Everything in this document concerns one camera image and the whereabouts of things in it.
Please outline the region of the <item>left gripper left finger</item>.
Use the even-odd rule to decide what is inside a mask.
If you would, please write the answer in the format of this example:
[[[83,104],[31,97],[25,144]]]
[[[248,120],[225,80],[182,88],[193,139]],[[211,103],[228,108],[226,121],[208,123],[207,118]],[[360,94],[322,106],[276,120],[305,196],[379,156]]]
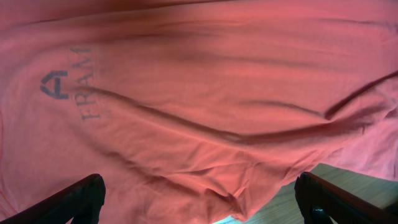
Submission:
[[[98,224],[106,187],[91,174],[1,224]]]

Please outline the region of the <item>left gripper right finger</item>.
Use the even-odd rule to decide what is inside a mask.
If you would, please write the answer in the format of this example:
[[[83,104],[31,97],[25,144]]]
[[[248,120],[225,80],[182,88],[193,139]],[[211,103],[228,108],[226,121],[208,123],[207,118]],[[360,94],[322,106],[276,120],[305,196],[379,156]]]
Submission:
[[[310,172],[294,189],[305,224],[397,224],[396,202],[378,208]]]

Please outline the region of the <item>coral red t-shirt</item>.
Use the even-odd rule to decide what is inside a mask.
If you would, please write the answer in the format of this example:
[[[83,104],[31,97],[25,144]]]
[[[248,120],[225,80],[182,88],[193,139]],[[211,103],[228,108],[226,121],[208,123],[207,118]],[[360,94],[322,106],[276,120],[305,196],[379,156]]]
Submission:
[[[1,218],[251,218],[318,164],[397,179],[396,1],[1,2]]]

